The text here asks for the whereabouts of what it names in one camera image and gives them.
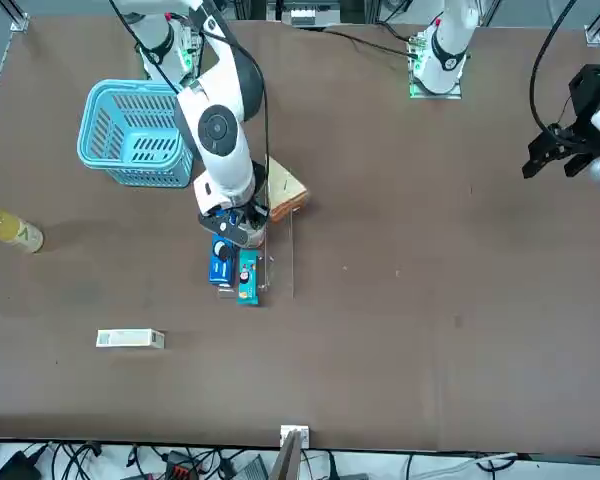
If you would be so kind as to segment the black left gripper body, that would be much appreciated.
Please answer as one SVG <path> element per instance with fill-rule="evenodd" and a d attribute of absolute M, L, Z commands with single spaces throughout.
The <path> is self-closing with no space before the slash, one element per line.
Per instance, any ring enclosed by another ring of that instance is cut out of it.
<path fill-rule="evenodd" d="M 567 151 L 600 149 L 600 131 L 591 119 L 600 104 L 600 64 L 586 64 L 569 82 L 575 121 L 557 135 Z"/>

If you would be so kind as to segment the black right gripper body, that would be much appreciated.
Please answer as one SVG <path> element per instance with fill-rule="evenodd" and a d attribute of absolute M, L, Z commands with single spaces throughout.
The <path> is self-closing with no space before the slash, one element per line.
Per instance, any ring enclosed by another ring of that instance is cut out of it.
<path fill-rule="evenodd" d="M 268 171 L 265 167 L 253 167 L 251 179 L 241 189 L 236 189 L 230 194 L 232 206 L 229 215 L 232 219 L 246 217 L 255 219 L 258 215 L 268 214 L 268 205 L 265 195 L 265 183 Z"/>

